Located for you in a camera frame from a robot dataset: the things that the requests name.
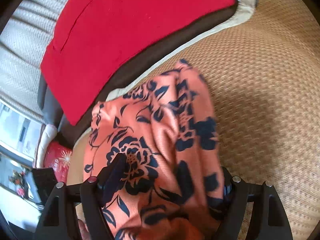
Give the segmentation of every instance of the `metal screw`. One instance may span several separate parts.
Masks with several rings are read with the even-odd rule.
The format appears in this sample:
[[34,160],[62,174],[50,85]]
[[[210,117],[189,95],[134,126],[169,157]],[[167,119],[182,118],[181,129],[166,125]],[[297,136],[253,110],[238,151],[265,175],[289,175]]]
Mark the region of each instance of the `metal screw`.
[[96,182],[97,181],[97,177],[96,176],[91,176],[91,177],[89,177],[89,179],[88,179],[88,182],[89,183],[93,183],[93,182]]
[[56,184],[56,187],[57,188],[62,188],[64,186],[64,183],[63,182],[58,182],[57,184]]
[[239,183],[241,181],[241,178],[239,176],[233,176],[232,180],[236,183]]
[[272,187],[273,184],[272,184],[270,181],[266,181],[266,186],[267,186],[267,187]]

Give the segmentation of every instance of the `orange floral fabric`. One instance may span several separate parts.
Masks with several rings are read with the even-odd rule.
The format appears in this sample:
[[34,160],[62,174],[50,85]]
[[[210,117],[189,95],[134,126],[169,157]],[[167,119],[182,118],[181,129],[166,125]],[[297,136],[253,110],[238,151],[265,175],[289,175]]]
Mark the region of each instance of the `orange floral fabric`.
[[98,103],[84,180],[117,154],[127,162],[102,212],[116,240],[203,239],[219,222],[224,178],[214,109],[203,77],[185,60],[122,97]]

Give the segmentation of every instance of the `navy flower print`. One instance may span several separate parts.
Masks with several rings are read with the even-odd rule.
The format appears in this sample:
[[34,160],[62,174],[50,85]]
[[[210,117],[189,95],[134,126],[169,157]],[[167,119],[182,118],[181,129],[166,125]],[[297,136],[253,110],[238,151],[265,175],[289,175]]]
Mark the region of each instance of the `navy flower print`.
[[143,94],[143,87],[142,85],[136,87],[135,89],[129,91],[128,93],[123,95],[123,98],[132,98],[132,99],[142,99],[144,96]]
[[189,90],[185,79],[176,85],[176,90],[178,99],[169,102],[169,106],[179,119],[179,135],[176,141],[176,150],[181,152],[193,146],[195,127],[191,102],[197,93]]
[[217,138],[215,135],[216,122],[212,117],[195,124],[196,134],[200,137],[200,146],[204,150],[213,150],[216,147]]
[[148,192],[158,177],[155,169],[158,167],[158,163],[153,156],[155,153],[148,147],[144,138],[125,137],[119,142],[118,147],[112,147],[111,151],[107,153],[107,165],[112,162],[118,153],[127,156],[124,174],[118,189],[125,187],[131,195]]

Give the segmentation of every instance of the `red pillow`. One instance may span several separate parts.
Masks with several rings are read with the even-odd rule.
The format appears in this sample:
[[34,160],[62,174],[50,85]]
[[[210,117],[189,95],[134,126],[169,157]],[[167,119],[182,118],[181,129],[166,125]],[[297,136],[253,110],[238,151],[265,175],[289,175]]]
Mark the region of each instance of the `red pillow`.
[[57,181],[66,182],[70,166],[72,150],[61,146],[58,142],[51,142],[44,158],[44,167],[53,168]]
[[117,69],[146,47],[235,0],[68,0],[41,71],[75,125]]

